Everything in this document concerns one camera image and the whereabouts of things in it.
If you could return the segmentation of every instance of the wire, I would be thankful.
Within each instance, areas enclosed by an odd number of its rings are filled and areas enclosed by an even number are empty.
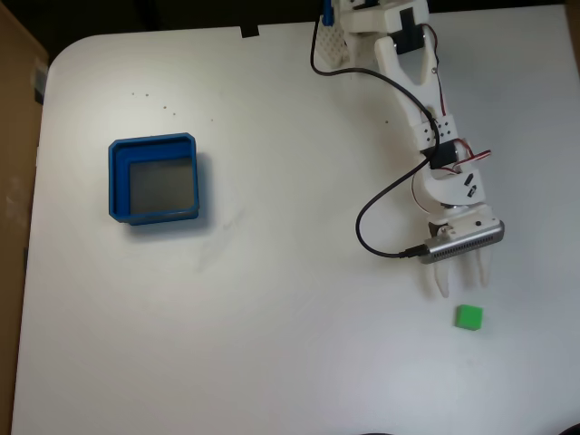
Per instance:
[[[415,105],[420,109],[420,111],[422,111],[425,114],[425,116],[427,117],[427,120],[429,122],[429,125],[431,126],[431,129],[435,133],[435,146],[433,147],[433,151],[427,157],[425,157],[425,160],[422,161],[419,165],[417,165],[415,168],[411,169],[409,172],[407,172],[403,176],[401,176],[398,179],[396,179],[395,181],[393,181],[389,186],[387,186],[386,188],[381,190],[369,202],[367,202],[364,205],[364,207],[361,209],[361,211],[359,212],[359,215],[356,217],[356,223],[354,226],[354,229],[356,231],[356,237],[358,238],[362,247],[364,247],[367,251],[375,254],[376,256],[384,256],[386,258],[407,258],[410,256],[420,255],[420,251],[421,251],[422,246],[412,247],[410,249],[407,249],[406,251],[400,252],[399,254],[390,254],[387,252],[382,252],[382,251],[379,251],[379,250],[369,246],[364,241],[363,236],[361,235],[361,220],[363,219],[364,214],[368,211],[369,208],[372,207],[372,205],[374,203],[376,203],[379,199],[384,197],[391,190],[393,190],[397,186],[399,186],[403,181],[409,179],[410,177],[415,175],[417,172],[419,172],[422,168],[424,168],[426,165],[429,164],[429,162],[433,159],[433,157],[435,157],[435,155],[437,154],[437,151],[439,151],[439,145],[440,145],[440,138],[439,138],[440,134],[439,134],[439,130],[437,129],[437,123],[435,122],[435,119],[433,118],[433,115],[431,114],[431,112],[417,99],[417,97],[415,97],[412,93],[407,91],[400,84],[398,84],[397,82],[395,82],[394,80],[390,79],[389,77],[387,77],[385,75],[382,75],[382,74],[375,72],[373,70],[368,70],[366,68],[343,68],[342,70],[328,71],[328,72],[321,71],[318,68],[316,68],[316,65],[314,65],[314,49],[316,47],[316,36],[318,34],[319,22],[320,22],[320,18],[317,18],[316,22],[314,24],[314,33],[312,36],[312,47],[310,49],[310,66],[312,67],[312,69],[315,73],[322,75],[324,77],[333,77],[335,75],[341,75],[341,74],[360,73],[360,74],[371,75],[373,77],[376,77],[377,79],[380,79],[384,82],[387,82],[390,86],[392,86],[395,89],[397,89],[398,91],[402,92],[407,98],[409,98],[413,103],[415,103]]]
[[[441,111],[443,112],[443,116],[447,116],[445,112],[445,101],[443,101],[443,88],[441,87],[441,80],[439,78],[439,56],[437,55],[437,46],[439,45],[439,39],[437,38],[437,34],[435,30],[430,26],[430,24],[421,24],[421,27],[427,27],[431,34],[433,35],[433,39],[435,40],[435,45],[433,46],[433,53],[435,54],[435,60],[437,61],[437,83],[439,84],[439,97],[441,100]]]
[[[469,146],[468,142],[465,139],[455,139],[455,141],[459,142],[461,145],[463,145],[463,148],[465,148],[465,150],[468,152],[470,157],[473,157],[473,150],[471,149],[471,147]]]
[[[455,163],[455,164],[454,164],[454,165],[451,167],[451,169],[455,169],[455,168],[456,168],[456,167],[458,167],[458,166],[461,166],[461,165],[463,165],[463,164],[465,164],[465,163],[470,163],[470,162],[472,162],[472,161],[476,161],[476,160],[483,160],[483,159],[485,159],[486,157],[489,157],[490,155],[491,155],[491,150],[487,150],[487,151],[480,152],[479,154],[476,154],[475,156],[471,156],[471,157],[469,157],[469,158],[467,158],[467,159],[464,159],[464,160],[462,160],[462,161],[458,161],[457,163]]]
[[[416,175],[417,174],[414,174],[411,178],[411,194],[413,195],[413,200],[415,201],[415,204],[417,204],[421,210],[423,210],[425,213],[430,213],[424,206],[421,205],[421,203],[417,200],[417,195],[415,195],[415,176]]]

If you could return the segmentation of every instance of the blue part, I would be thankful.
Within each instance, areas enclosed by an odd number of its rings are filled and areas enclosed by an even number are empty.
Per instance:
[[[324,0],[323,25],[326,27],[332,27],[334,25],[333,0]]]
[[[146,161],[191,158],[193,206],[182,210],[131,214],[130,166]],[[198,217],[196,141],[188,133],[116,140],[109,147],[109,214],[131,225],[154,224]]]

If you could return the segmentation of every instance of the black cable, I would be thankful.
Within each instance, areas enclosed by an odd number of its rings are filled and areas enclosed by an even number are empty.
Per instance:
[[[405,251],[400,252],[399,254],[389,254],[387,252],[382,252],[382,251],[379,251],[377,249],[374,249],[373,247],[369,246],[364,241],[363,236],[361,235],[361,219],[363,218],[364,213],[366,213],[367,210],[369,208],[371,208],[375,202],[377,202],[379,199],[384,197],[391,190],[395,189],[403,181],[405,181],[406,179],[409,179],[410,177],[415,175],[423,167],[425,167],[427,164],[429,164],[429,162],[433,159],[433,157],[435,157],[435,154],[437,154],[437,151],[439,151],[439,145],[440,145],[439,130],[437,129],[437,123],[436,123],[435,119],[433,118],[433,115],[431,115],[431,112],[425,106],[423,106],[423,104],[419,100],[417,100],[417,98],[412,93],[410,93],[405,88],[403,88],[400,84],[398,84],[394,80],[391,80],[389,77],[387,77],[385,75],[382,75],[382,74],[375,72],[373,70],[368,70],[366,68],[343,68],[342,70],[329,71],[329,72],[320,71],[318,68],[316,68],[316,66],[314,65],[314,49],[316,47],[316,35],[318,34],[319,21],[320,21],[319,18],[316,19],[316,24],[314,25],[314,34],[312,36],[312,47],[310,49],[310,66],[312,67],[312,69],[315,73],[317,73],[319,75],[323,75],[324,77],[332,77],[335,75],[348,74],[348,73],[361,73],[361,74],[371,75],[373,77],[376,77],[377,79],[381,79],[384,82],[387,82],[390,86],[394,87],[398,91],[405,94],[405,96],[407,96],[412,102],[414,102],[415,105],[420,109],[420,111],[422,111],[425,114],[425,116],[427,117],[427,120],[429,121],[429,125],[431,126],[431,129],[435,133],[435,146],[433,147],[433,151],[431,152],[431,154],[429,156],[427,156],[425,158],[425,160],[422,161],[419,165],[417,165],[415,168],[411,169],[409,172],[407,172],[402,177],[400,177],[397,180],[395,180],[394,182],[392,182],[391,185],[389,185],[386,188],[384,188],[383,190],[381,190],[377,195],[374,196],[374,198],[372,198],[369,202],[367,202],[366,205],[359,212],[359,215],[356,218],[356,224],[354,227],[355,231],[356,231],[356,237],[359,239],[359,242],[361,243],[362,247],[364,247],[367,251],[375,254],[376,256],[384,256],[387,258],[409,258],[412,256],[422,255],[425,252],[424,245],[414,246],[412,248],[409,248]]]

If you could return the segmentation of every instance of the black tape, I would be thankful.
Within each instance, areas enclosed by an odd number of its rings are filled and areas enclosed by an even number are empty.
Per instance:
[[[251,38],[260,35],[260,31],[257,29],[257,24],[242,24],[239,28],[242,31],[242,38]]]

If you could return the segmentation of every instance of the green cube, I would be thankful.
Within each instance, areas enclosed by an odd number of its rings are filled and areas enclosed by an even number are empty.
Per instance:
[[[460,305],[457,307],[457,318],[455,325],[458,328],[477,331],[481,328],[483,320],[483,308],[471,305]]]

